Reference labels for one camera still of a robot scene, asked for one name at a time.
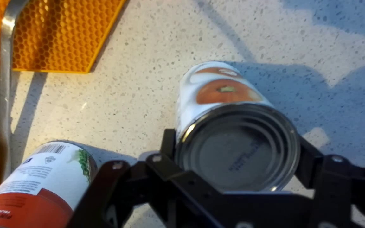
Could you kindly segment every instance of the can label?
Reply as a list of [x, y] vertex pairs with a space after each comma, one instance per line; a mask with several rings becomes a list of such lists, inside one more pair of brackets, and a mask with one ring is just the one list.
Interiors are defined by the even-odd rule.
[[0, 225], [65, 226], [94, 173], [85, 149], [45, 144], [0, 185]]
[[268, 99], [232, 66], [224, 62], [194, 66], [180, 85], [178, 138], [203, 114], [232, 102], [259, 102], [272, 106]]

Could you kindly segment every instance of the yellow object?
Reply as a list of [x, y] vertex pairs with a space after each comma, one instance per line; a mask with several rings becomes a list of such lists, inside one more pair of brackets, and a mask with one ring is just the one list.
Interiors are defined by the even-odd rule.
[[[14, 36], [14, 69], [89, 72], [127, 0], [30, 0]], [[0, 0], [0, 26], [8, 0]]]

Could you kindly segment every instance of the white can label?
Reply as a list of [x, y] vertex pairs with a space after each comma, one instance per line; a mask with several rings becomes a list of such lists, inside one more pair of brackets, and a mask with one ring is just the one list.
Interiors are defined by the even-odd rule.
[[46, 188], [75, 209], [90, 183], [90, 172], [87, 150], [71, 143], [50, 142], [0, 185], [0, 194], [39, 195]]
[[272, 106], [232, 66], [224, 62], [194, 66], [187, 72], [180, 85], [178, 138], [196, 119], [230, 102], [258, 102]]

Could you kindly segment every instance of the can rim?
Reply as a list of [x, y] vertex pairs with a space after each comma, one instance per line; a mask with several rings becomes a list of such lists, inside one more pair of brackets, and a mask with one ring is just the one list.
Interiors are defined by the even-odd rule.
[[186, 169], [201, 169], [201, 167], [198, 167], [199, 163], [193, 163], [199, 152], [191, 149], [193, 148], [196, 135], [205, 131], [205, 129], [211, 128], [210, 125], [215, 124], [222, 116], [231, 115], [243, 116], [246, 119], [246, 123], [259, 124], [260, 131], [268, 138], [270, 144], [284, 148], [281, 152], [286, 153], [283, 156], [286, 156], [287, 159], [282, 161], [282, 163], [274, 168], [269, 180], [264, 182], [265, 186], [263, 190], [277, 191], [283, 188], [295, 176], [298, 166], [301, 139], [296, 126], [284, 114], [264, 104], [236, 102], [208, 110], [206, 114], [197, 118], [178, 139], [177, 153], [174, 157], [175, 162]]

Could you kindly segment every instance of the speckled countertop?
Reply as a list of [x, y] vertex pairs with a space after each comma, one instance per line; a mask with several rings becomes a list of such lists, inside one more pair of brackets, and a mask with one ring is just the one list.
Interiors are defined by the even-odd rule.
[[[52, 139], [158, 149], [180, 78], [211, 59], [243, 71], [322, 152], [365, 163], [365, 0], [131, 0], [93, 73], [14, 77], [16, 164]], [[160, 223], [142, 207], [130, 225]]]

